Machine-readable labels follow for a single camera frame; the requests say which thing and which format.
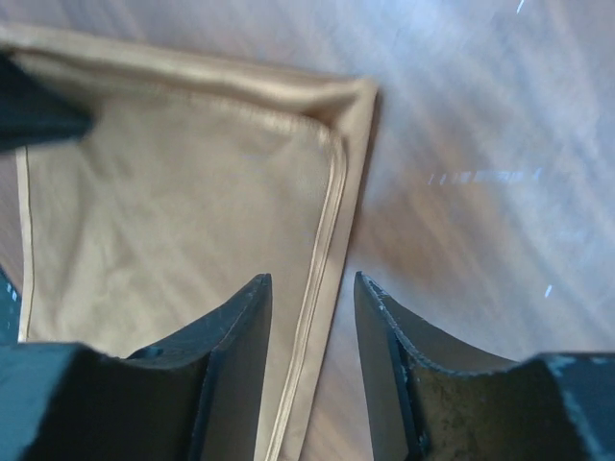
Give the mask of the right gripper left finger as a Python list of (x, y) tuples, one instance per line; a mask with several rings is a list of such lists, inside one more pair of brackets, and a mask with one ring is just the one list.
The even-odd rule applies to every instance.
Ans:
[(2, 458), (252, 459), (271, 317), (260, 274), (125, 358), (82, 343), (3, 345)]

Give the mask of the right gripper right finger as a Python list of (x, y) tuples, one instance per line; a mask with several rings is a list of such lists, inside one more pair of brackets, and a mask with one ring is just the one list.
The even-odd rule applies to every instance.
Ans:
[(473, 347), (357, 273), (355, 316), (378, 460), (610, 460), (614, 356), (516, 362)]

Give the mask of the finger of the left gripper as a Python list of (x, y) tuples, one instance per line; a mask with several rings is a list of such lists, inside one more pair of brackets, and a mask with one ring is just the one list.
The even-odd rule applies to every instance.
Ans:
[(93, 127), (90, 113), (24, 72), (1, 54), (1, 150), (78, 139)]

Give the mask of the brown cloth napkin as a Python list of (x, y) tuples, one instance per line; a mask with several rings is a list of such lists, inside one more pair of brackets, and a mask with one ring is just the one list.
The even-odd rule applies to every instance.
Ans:
[(18, 339), (127, 355), (268, 273), (255, 457), (298, 459), (376, 84), (9, 23), (1, 48), (94, 117), (78, 141), (16, 152)]

